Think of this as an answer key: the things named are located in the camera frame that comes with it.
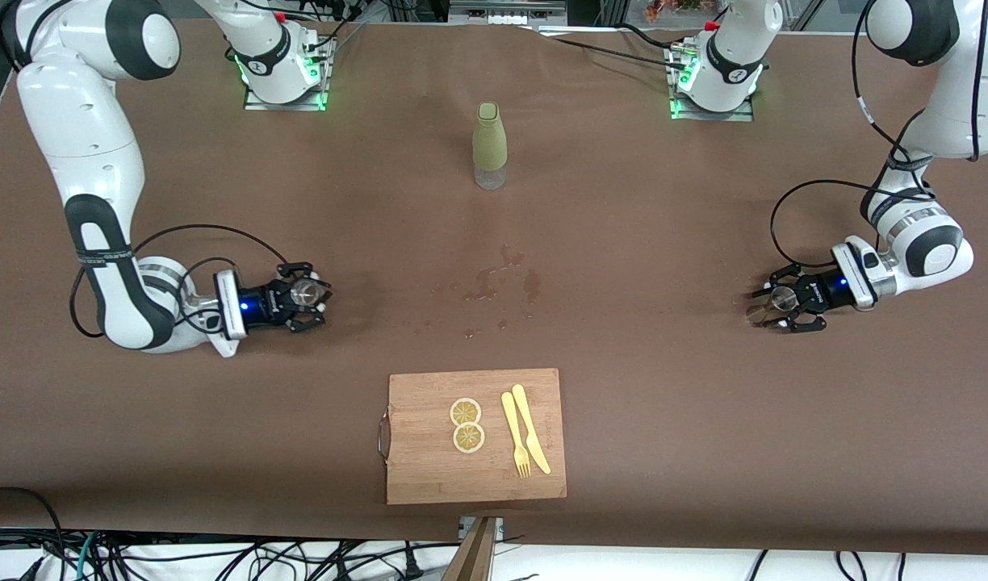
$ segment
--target brown tabletop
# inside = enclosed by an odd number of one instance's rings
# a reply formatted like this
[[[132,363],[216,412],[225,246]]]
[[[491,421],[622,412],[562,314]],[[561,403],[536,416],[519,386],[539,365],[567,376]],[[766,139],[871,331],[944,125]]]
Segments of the brown tabletop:
[[[490,510],[532,543],[988,552],[988,156],[928,173],[973,242],[969,274],[823,333],[745,320],[743,294],[785,264],[775,199],[870,182],[888,151],[852,98],[848,37],[777,38],[756,121],[707,124],[670,119],[654,65],[509,27],[369,26],[337,56],[328,111],[243,111],[213,23],[180,33],[176,74],[118,85],[146,162],[132,238],[245,228],[336,294],[327,327],[254,332],[228,360],[84,339],[59,198],[10,88],[0,485],[40,490],[65,527],[447,538]],[[863,53],[895,132],[932,73]],[[509,136],[495,194],[472,181],[483,100]],[[872,235],[859,201],[808,191],[779,235],[825,257]],[[274,268],[222,232],[147,251],[223,254],[249,283]],[[94,323],[87,290],[78,306]],[[567,499],[384,505],[388,375],[530,367],[561,370]],[[46,525],[36,509],[4,499],[0,523]]]

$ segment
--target bottle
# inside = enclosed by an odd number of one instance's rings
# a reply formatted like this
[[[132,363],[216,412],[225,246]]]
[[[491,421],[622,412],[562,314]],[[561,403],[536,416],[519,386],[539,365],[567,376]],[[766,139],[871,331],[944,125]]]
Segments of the bottle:
[[[504,186],[509,176],[509,143],[504,136],[497,103],[483,102],[472,130],[472,173],[486,190]]]

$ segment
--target metal handle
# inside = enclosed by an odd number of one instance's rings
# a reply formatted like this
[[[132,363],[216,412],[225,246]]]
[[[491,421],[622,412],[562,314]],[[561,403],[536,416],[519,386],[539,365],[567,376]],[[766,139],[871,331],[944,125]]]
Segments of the metal handle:
[[[383,459],[383,465],[388,466],[390,464],[390,446],[387,446],[387,452],[383,453],[383,424],[390,426],[390,405],[387,405],[387,409],[383,411],[383,418],[379,418],[379,435],[376,437],[377,449],[379,449],[379,456]]]

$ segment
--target cutting board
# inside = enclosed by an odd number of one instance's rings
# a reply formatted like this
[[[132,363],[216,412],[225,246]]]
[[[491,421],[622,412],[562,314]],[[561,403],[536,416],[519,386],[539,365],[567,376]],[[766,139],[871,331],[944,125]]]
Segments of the cutting board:
[[[512,433],[501,394],[526,389],[534,429],[551,467],[530,459],[530,478],[519,478]],[[482,448],[459,452],[452,442],[450,406],[469,397],[480,407]],[[390,449],[387,504],[478,503],[490,500],[560,499],[565,496],[565,455],[558,369],[499,369],[390,376]],[[526,426],[519,416],[524,445]]]

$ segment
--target yellow knife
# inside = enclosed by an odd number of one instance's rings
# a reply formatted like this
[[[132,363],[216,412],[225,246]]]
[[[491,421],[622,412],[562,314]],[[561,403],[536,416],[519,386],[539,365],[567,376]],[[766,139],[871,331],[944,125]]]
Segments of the yellow knife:
[[[512,386],[513,398],[516,398],[516,406],[520,415],[523,415],[523,423],[526,424],[526,448],[530,449],[530,456],[534,456],[534,462],[541,467],[541,471],[550,474],[552,467],[548,466],[545,459],[545,451],[541,449],[541,442],[538,441],[538,433],[534,430],[534,419],[530,418],[530,402],[526,401],[526,391],[523,386],[516,383]]]

